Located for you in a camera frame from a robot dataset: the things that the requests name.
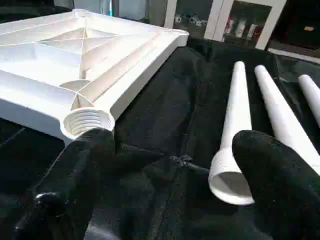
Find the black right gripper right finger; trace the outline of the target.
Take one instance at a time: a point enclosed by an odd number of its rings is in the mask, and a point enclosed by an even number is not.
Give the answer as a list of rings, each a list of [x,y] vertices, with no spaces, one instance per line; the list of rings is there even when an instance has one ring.
[[[320,238],[320,177],[292,148],[241,130],[232,139],[232,154],[274,240]]]

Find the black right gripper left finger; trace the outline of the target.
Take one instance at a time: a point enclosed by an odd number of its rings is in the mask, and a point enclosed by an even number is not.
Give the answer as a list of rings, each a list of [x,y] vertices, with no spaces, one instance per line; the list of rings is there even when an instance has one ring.
[[[14,240],[82,240],[100,195],[113,133],[94,128],[68,144],[16,215]]]

